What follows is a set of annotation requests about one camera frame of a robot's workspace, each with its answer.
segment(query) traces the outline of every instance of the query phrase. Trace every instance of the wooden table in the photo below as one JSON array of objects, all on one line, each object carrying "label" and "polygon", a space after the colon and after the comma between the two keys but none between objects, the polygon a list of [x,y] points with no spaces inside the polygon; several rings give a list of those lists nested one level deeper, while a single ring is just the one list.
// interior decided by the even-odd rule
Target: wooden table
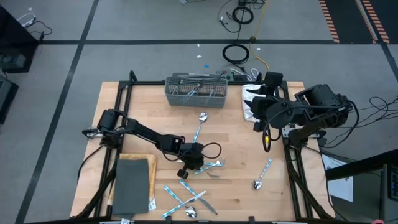
[{"label": "wooden table", "polygon": [[[302,82],[288,82],[288,87],[290,99],[295,99],[294,94],[304,89]],[[93,126],[97,125],[103,110],[114,107],[117,88],[118,82],[102,84]],[[254,132],[253,123],[243,119],[241,86],[228,87],[228,97],[223,109],[205,109],[171,107],[165,97],[164,86],[134,85],[128,115],[159,133],[183,135],[187,141],[191,141],[199,125],[199,115],[203,111],[207,111],[209,117],[201,128],[198,142],[220,143],[223,147],[220,159],[225,158],[226,163],[224,167],[210,170],[211,174],[220,176],[219,179],[211,178],[207,173],[194,176],[190,171],[187,183],[196,192],[206,190],[203,198],[218,212],[218,215],[215,215],[202,203],[195,202],[193,206],[198,212],[198,219],[247,221],[248,216],[254,216],[258,221],[295,220],[282,141],[272,142],[271,151],[264,152],[261,133]],[[277,130],[271,130],[272,135],[277,136]],[[100,139],[90,140],[85,156],[98,148],[99,142]],[[308,146],[318,149],[314,139],[309,140]],[[177,171],[182,168],[182,164],[166,161],[153,144],[139,137],[126,135],[122,152],[155,154],[158,158],[155,184],[157,210],[136,215],[135,220],[162,220],[163,213],[178,205],[178,202],[163,189],[164,185],[169,186],[183,201],[192,197],[192,194],[179,183]],[[204,153],[214,154],[215,152],[211,152],[209,148]],[[82,211],[98,189],[104,155],[105,149],[102,149],[83,167],[71,216]],[[260,190],[254,190],[252,182],[259,177],[269,158],[273,161],[264,176],[263,186]],[[320,155],[303,149],[302,159],[308,189],[319,204],[334,216],[334,211],[328,203],[326,178]],[[104,195],[102,215],[105,215],[108,192],[107,190]],[[298,187],[297,192],[302,216],[305,217],[304,202]],[[180,209],[172,214],[172,219],[188,220],[184,210]]]}]

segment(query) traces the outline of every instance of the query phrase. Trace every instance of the black floor stripe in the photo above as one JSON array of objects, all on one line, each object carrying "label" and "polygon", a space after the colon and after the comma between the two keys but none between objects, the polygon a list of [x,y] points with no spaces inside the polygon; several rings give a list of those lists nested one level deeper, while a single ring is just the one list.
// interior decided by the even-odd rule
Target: black floor stripe
[{"label": "black floor stripe", "polygon": [[80,40],[43,40],[39,42],[42,45],[77,45],[82,43]]},{"label": "black floor stripe", "polygon": [[398,44],[398,1],[377,0],[371,5],[386,31],[390,44]]},{"label": "black floor stripe", "polygon": [[325,0],[325,3],[341,44],[373,42],[355,0]]},{"label": "black floor stripe", "polygon": [[[366,6],[364,5],[364,3],[362,1],[361,1],[361,4],[362,4],[362,6],[365,9]],[[376,27],[375,23],[373,23],[373,20],[370,19],[371,16],[370,16],[369,12],[367,10],[365,10],[365,13],[366,13],[367,17],[369,18],[369,21],[371,23],[371,26],[372,26],[373,30],[377,30],[377,27]],[[391,68],[394,76],[396,77],[396,80],[398,81],[398,66],[397,66],[397,63],[396,63],[394,57],[392,56],[392,54],[390,52],[390,49],[388,48],[387,44],[382,41],[382,38],[381,38],[379,32],[376,32],[376,36],[377,36],[377,39],[378,39],[378,44],[380,44],[381,49],[383,49],[383,52],[384,52],[384,55],[386,56],[388,64],[390,65],[390,68]]]},{"label": "black floor stripe", "polygon": [[[75,45],[80,40],[43,40],[43,45]],[[249,40],[85,40],[87,45],[248,44]],[[335,44],[332,40],[257,40],[256,44]]]},{"label": "black floor stripe", "polygon": [[85,28],[84,28],[83,33],[82,33],[81,38],[80,38],[81,44],[78,45],[76,53],[75,53],[75,56],[74,56],[74,58],[72,60],[72,64],[70,65],[70,69],[69,69],[69,72],[68,72],[68,75],[67,75],[67,79],[65,80],[65,83],[63,85],[62,92],[61,92],[61,95],[60,95],[60,99],[58,101],[58,104],[57,104],[57,107],[55,109],[54,115],[52,117],[49,130],[47,131],[47,135],[45,137],[45,140],[44,140],[44,143],[43,143],[43,147],[42,147],[42,150],[41,150],[40,155],[39,155],[39,159],[36,162],[36,166],[35,166],[35,169],[33,171],[32,178],[30,179],[30,182],[29,182],[28,188],[26,190],[24,199],[23,199],[21,207],[20,207],[20,209],[18,211],[18,215],[17,215],[16,222],[15,222],[16,224],[23,223],[24,220],[25,220],[25,217],[27,215],[30,203],[32,201],[34,192],[36,190],[36,186],[37,186],[37,184],[39,182],[40,175],[41,175],[42,170],[43,170],[43,166],[44,166],[45,160],[47,158],[47,154],[49,153],[51,142],[52,142],[52,139],[54,137],[54,133],[55,133],[55,130],[57,128],[57,125],[58,125],[58,122],[59,122],[59,119],[60,119],[60,116],[61,116],[61,112],[62,112],[63,106],[65,104],[65,100],[67,99],[69,88],[70,88],[70,85],[72,83],[73,76],[75,74],[76,67],[77,67],[79,59],[80,59],[81,51],[83,50],[83,47],[84,47],[83,41],[87,38],[88,31],[90,29],[91,23],[93,22],[95,11],[96,11],[96,8],[98,6],[98,2],[99,2],[99,0],[94,0],[93,1],[93,5],[92,5],[90,13],[88,15]]}]

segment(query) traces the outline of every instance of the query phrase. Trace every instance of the concrete floor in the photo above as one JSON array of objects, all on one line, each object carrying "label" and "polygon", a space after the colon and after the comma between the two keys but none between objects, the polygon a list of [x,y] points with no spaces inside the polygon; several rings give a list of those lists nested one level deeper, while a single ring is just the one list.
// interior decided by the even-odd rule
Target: concrete floor
[{"label": "concrete floor", "polygon": [[[45,40],[80,40],[94,0],[0,2],[14,17],[32,8],[38,20],[54,30]],[[226,32],[216,20],[224,2],[207,0],[183,6],[178,0],[100,0],[87,39],[235,39],[236,34]],[[235,5],[229,4],[225,10],[232,11]],[[269,7],[258,39],[331,40],[317,0],[273,0]],[[225,10],[222,15],[227,19]],[[254,11],[255,20],[242,27],[240,39],[248,39],[255,32],[260,14],[261,10]],[[237,28],[234,25],[231,22],[232,30]],[[130,70],[135,71],[139,80],[162,80],[173,72],[229,68],[231,65],[221,54],[225,45],[85,45],[25,222],[68,218],[76,173],[86,147],[81,130],[91,125],[101,82],[126,80]],[[358,108],[370,106],[368,99],[372,96],[391,101],[398,95],[398,82],[380,45],[257,44],[255,48],[259,48],[257,54],[271,70],[282,72],[286,80],[302,80],[307,87],[329,84],[335,93],[347,95]],[[398,58],[398,45],[389,48]],[[0,134],[0,179],[6,183],[0,185],[3,223],[16,220],[76,49],[77,45],[41,45],[29,73],[9,76],[20,88]],[[228,51],[236,58],[242,54],[238,50]],[[252,55],[244,66],[265,70]],[[373,111],[361,111],[361,117]],[[343,131],[328,130],[327,137],[333,139]],[[373,156],[395,149],[397,132],[398,120],[381,121],[356,129],[332,152],[353,159]],[[378,186],[367,184],[377,182],[371,178],[355,178],[355,198],[359,199],[352,204],[334,200],[336,208],[352,211],[353,218],[377,218],[377,196],[369,192],[377,195]]]}]

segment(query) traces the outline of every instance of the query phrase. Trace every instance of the yellow cable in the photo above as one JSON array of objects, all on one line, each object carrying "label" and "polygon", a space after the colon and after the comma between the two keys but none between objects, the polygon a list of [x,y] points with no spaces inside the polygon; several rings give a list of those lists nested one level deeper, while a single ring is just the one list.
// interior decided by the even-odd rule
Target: yellow cable
[{"label": "yellow cable", "polygon": [[[256,36],[257,36],[257,33],[259,32],[260,25],[261,25],[262,20],[264,19],[264,15],[266,14],[269,1],[270,1],[270,0],[266,0],[266,4],[264,5],[264,8],[262,9],[261,18],[260,18],[260,21],[259,21],[259,23],[258,23],[258,25],[257,25],[257,30],[256,30],[256,33],[254,34],[254,37],[256,37]],[[254,56],[256,56],[256,58],[257,58],[260,62],[262,62],[262,63],[267,67],[267,71],[269,71],[269,66],[268,66],[267,62],[265,62],[263,59],[261,59],[261,58],[253,51],[253,49],[251,48],[251,43],[249,44],[249,48],[250,48],[250,51],[254,54]]]},{"label": "yellow cable", "polygon": [[260,21],[259,21],[259,23],[257,25],[256,34],[254,34],[254,37],[256,37],[257,33],[259,32],[261,22],[262,22],[262,20],[264,18],[264,15],[266,14],[266,11],[267,11],[267,8],[268,8],[268,3],[269,3],[269,0],[266,0],[266,4],[264,5],[264,8],[262,9],[261,18],[260,18]]},{"label": "yellow cable", "polygon": [[267,62],[265,62],[263,59],[261,59],[260,57],[258,57],[258,56],[256,55],[256,53],[254,53],[253,49],[251,48],[251,44],[249,44],[249,48],[250,48],[250,51],[254,54],[254,56],[256,56],[256,58],[257,58],[260,62],[262,62],[262,63],[267,67],[267,71],[269,71],[269,66],[268,66]]}]

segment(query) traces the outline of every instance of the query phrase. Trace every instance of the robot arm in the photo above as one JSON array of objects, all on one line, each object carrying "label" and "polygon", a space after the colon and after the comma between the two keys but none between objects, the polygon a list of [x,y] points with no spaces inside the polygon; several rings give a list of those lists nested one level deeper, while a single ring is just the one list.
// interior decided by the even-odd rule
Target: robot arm
[{"label": "robot arm", "polygon": [[[122,124],[116,128],[118,119],[122,117]],[[104,110],[97,125],[98,131],[103,134],[101,145],[109,148],[117,148],[121,145],[122,134],[132,134],[151,142],[157,149],[162,151],[165,158],[169,161],[181,159],[185,163],[177,175],[183,179],[188,177],[186,169],[200,169],[203,165],[203,145],[200,143],[185,143],[183,136],[173,134],[159,134],[156,131],[140,124],[137,120],[128,118],[123,111]],[[171,160],[166,154],[177,156]]]},{"label": "robot arm", "polygon": [[[252,93],[264,94],[268,86]],[[266,131],[268,125],[284,128],[288,124],[297,124],[301,128],[289,128],[288,140],[293,147],[307,143],[308,137],[324,128],[337,128],[347,120],[353,109],[347,97],[334,94],[328,85],[316,85],[295,95],[297,101],[290,101],[278,96],[256,96],[253,101],[245,101],[250,106],[253,116],[260,120],[254,124],[254,130]]]}]

